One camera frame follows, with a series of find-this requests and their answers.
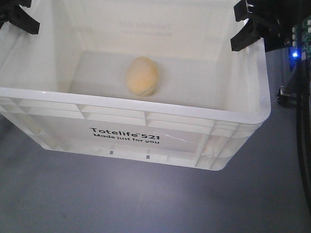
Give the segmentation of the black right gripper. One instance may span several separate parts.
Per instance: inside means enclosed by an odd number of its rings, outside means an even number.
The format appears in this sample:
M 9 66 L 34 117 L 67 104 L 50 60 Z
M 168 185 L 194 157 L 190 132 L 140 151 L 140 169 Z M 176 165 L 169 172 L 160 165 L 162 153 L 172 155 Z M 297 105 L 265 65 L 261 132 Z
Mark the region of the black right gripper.
M 232 51 L 241 51 L 261 38 L 265 51 L 292 45 L 292 27 L 298 18 L 311 15 L 309 0 L 240 0 L 234 6 L 236 21 L 246 19 L 243 28 L 230 39 Z

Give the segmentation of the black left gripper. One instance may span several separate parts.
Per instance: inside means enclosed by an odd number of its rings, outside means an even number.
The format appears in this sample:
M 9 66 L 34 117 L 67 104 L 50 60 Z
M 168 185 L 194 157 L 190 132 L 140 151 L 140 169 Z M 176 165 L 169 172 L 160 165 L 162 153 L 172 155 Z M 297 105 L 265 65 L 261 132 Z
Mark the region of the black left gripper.
M 21 7 L 30 8 L 31 0 L 1 0 L 0 27 L 10 22 L 29 34 L 38 34 L 40 23 L 28 15 Z

